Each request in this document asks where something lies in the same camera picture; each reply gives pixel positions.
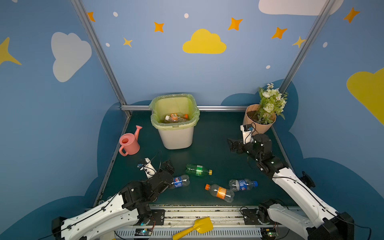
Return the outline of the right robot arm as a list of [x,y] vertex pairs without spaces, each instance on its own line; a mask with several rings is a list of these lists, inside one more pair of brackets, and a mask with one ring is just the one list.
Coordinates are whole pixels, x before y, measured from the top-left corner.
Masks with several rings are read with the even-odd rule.
[[280,223],[305,240],[353,240],[355,225],[346,212],[339,213],[319,198],[311,188],[314,182],[307,175],[297,177],[292,169],[272,153],[272,141],[265,134],[245,136],[243,140],[228,139],[231,152],[246,153],[262,173],[280,186],[302,209],[300,216],[281,204],[269,200],[259,204],[257,217],[263,224]]

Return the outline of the clear bottle orange label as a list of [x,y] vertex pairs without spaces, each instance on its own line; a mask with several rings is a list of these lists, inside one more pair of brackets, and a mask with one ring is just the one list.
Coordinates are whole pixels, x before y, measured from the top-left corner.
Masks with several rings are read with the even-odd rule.
[[227,203],[232,203],[234,201],[235,193],[232,190],[220,187],[219,185],[206,184],[205,190],[209,191],[213,197],[224,200]]
[[172,124],[172,123],[187,122],[188,120],[189,120],[188,114],[173,113],[165,116],[164,123]]

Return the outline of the green plastic bottle yellow cap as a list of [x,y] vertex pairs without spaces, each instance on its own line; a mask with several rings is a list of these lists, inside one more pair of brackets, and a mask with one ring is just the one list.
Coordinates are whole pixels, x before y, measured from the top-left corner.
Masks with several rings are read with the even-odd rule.
[[208,169],[202,165],[187,164],[186,173],[190,175],[202,177],[202,176],[211,176],[213,174],[213,170]]

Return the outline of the pepsi bottle blue cap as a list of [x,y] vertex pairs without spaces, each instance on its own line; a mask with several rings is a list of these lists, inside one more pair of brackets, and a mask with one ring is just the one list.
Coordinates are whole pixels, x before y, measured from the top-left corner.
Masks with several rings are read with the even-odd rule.
[[229,187],[233,192],[249,191],[258,186],[257,181],[250,179],[230,180]]
[[190,177],[189,175],[181,175],[177,177],[173,177],[173,182],[170,184],[170,189],[187,187],[190,185]]

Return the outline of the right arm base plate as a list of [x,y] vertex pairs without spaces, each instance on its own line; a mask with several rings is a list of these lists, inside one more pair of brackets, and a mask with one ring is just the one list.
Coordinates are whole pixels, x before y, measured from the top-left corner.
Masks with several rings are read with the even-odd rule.
[[240,213],[243,216],[245,225],[267,225],[267,223],[263,222],[260,215],[259,209],[250,209],[248,207],[241,207]]

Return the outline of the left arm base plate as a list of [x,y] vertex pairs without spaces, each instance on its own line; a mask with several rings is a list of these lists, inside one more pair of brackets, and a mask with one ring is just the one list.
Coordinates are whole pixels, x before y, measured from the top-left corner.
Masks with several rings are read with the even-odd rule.
[[148,220],[144,221],[143,224],[145,226],[152,226],[155,223],[155,226],[163,226],[165,221],[166,211],[164,209],[160,209],[160,210],[154,209],[151,211],[152,211],[151,217]]

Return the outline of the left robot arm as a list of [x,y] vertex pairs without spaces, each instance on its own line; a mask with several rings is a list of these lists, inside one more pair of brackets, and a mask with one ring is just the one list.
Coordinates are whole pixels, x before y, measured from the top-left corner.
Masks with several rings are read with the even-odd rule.
[[111,199],[72,218],[52,220],[56,240],[95,240],[120,227],[147,223],[155,202],[173,181],[175,169],[170,160],[161,164],[150,179],[131,181]]

